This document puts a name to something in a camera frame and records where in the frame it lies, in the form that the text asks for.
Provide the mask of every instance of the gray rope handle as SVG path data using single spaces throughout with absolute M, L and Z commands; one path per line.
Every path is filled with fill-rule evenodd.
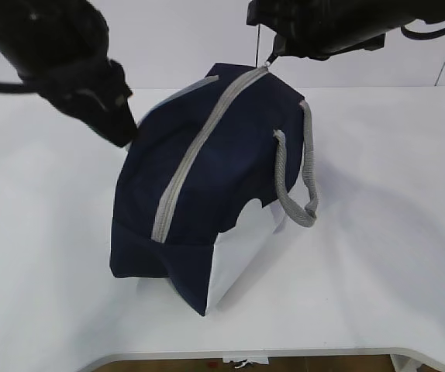
M 319 204 L 317 195 L 316 177 L 314 175 L 314 140 L 312 137 L 312 112 L 309 104 L 300 102 L 303 109 L 303 183 L 309 190 L 309 203 L 302 208 L 288 195 L 286 190 L 286 135 L 281 130 L 274 131 L 274 137 L 278 140 L 278 151 L 276 152 L 275 164 L 275 186 L 278 199 L 286 214 L 300 226 L 312 227 L 316 221 L 316 211 Z

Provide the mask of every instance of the bag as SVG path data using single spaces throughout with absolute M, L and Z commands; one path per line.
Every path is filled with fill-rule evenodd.
M 216 64 L 153 108 L 116 187 L 114 276 L 169 277 L 205 315 L 285 212 L 316 220 L 311 123 L 304 98 L 266 67 Z M 288 196 L 302 155 L 305 210 Z

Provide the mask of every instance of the table surface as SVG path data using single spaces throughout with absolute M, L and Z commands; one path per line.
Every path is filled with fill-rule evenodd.
M 136 117 L 172 91 L 137 91 Z M 121 359 L 400 353 L 445 370 L 445 88 L 311 89 L 321 205 L 208 317 L 114 279 L 125 152 L 37 97 L 0 96 L 0 372 Z

